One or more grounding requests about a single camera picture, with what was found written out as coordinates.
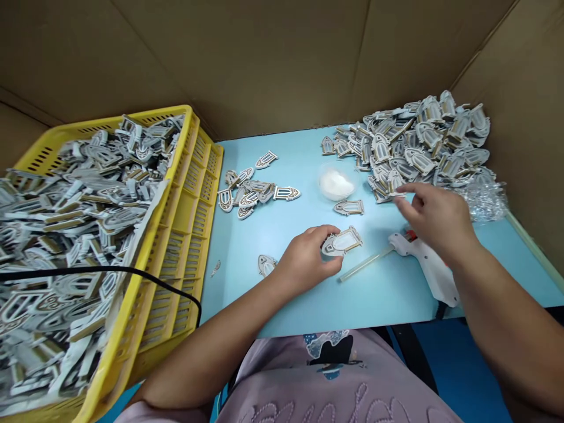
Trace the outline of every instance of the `pile of foam pieces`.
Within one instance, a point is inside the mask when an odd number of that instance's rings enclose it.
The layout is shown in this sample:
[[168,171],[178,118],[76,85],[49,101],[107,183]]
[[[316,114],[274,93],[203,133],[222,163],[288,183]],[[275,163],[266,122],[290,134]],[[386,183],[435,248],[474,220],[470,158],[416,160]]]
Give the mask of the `pile of foam pieces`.
[[226,213],[229,213],[233,206],[238,206],[237,217],[239,220],[248,218],[256,205],[265,204],[271,199],[292,201],[298,198],[301,193],[294,187],[281,187],[272,182],[262,182],[251,180],[255,169],[269,167],[270,163],[278,159],[272,151],[268,151],[264,156],[257,160],[255,167],[248,167],[241,173],[234,170],[225,172],[225,184],[227,188],[217,192],[217,204]]
[[449,91],[402,108],[364,116],[363,123],[337,127],[334,139],[321,142],[323,155],[354,156],[357,169],[370,172],[368,184],[377,203],[404,196],[396,189],[422,182],[452,189],[471,183],[494,184],[481,148],[490,121],[482,104],[456,106]]
[[0,416],[88,388],[123,299],[130,266],[163,195],[184,116],[154,125],[123,115],[114,133],[65,143],[48,176],[0,179],[0,273],[84,267],[84,273],[0,286]]

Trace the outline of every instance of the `right hand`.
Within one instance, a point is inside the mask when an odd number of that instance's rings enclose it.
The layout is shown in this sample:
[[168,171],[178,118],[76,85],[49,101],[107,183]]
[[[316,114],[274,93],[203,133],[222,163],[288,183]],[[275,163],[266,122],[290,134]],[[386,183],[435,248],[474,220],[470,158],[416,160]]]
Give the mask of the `right hand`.
[[415,193],[411,204],[400,197],[394,203],[417,236],[447,264],[463,259],[468,249],[480,245],[468,205],[460,195],[422,183],[403,185],[398,192]]

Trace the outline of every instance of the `white cotton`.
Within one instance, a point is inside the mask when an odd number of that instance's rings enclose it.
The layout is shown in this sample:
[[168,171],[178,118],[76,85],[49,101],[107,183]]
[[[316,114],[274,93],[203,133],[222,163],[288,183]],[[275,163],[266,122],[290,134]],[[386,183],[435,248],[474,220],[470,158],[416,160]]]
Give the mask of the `white cotton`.
[[338,170],[328,169],[320,179],[321,189],[336,196],[350,194],[354,185]]

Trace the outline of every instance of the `black cable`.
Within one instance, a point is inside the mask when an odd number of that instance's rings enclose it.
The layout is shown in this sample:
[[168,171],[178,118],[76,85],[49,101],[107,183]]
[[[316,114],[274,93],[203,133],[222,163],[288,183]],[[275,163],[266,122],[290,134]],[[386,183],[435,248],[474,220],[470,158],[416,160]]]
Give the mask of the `black cable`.
[[202,305],[200,302],[184,291],[180,291],[165,282],[162,282],[159,278],[147,273],[143,270],[136,269],[134,267],[126,266],[90,266],[90,267],[74,267],[74,268],[56,268],[56,269],[41,269],[41,270],[31,270],[25,272],[11,272],[11,273],[0,273],[0,282],[29,279],[37,277],[52,277],[61,276],[67,274],[75,273],[86,273],[86,272],[106,272],[106,271],[122,271],[127,273],[135,273],[136,275],[142,276],[145,279],[149,279],[151,282],[156,283],[161,288],[169,290],[170,292],[180,295],[181,297],[188,298],[192,301],[196,307],[198,307],[198,318],[196,320],[196,328],[200,327],[200,318],[202,317]]
[[448,305],[446,305],[442,301],[439,301],[439,307],[437,308],[437,313],[435,314],[435,318],[437,320],[442,320],[445,317],[447,307]]

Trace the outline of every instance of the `power cord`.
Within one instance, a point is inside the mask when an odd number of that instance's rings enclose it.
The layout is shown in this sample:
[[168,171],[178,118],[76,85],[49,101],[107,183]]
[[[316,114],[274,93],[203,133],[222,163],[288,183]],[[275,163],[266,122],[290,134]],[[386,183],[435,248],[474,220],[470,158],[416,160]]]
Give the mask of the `power cord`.
[[136,269],[134,267],[126,266],[91,266],[91,267],[75,267],[75,268],[56,268],[56,269],[41,269],[41,270],[31,270],[23,272],[11,272],[11,273],[0,273],[0,282],[14,281],[20,279],[29,279],[37,277],[52,277],[52,276],[62,276],[67,274],[85,273],[85,272],[107,272],[107,271],[119,271],[126,273],[135,273],[151,282],[157,284],[161,288],[169,290],[170,292],[180,295],[181,297],[188,298],[192,301],[198,308],[198,318],[196,320],[196,328],[200,327],[200,319],[202,317],[202,305],[190,294],[185,293],[162,282],[159,278],[147,273],[143,270]]

